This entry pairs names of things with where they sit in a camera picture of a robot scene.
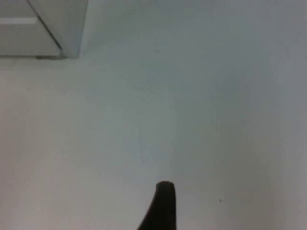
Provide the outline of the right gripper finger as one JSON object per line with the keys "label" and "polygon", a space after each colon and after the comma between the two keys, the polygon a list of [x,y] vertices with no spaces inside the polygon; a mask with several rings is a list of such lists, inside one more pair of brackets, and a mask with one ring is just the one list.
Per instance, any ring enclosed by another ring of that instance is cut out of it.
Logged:
{"label": "right gripper finger", "polygon": [[138,230],[176,230],[177,207],[175,185],[169,181],[156,184],[152,202]]}

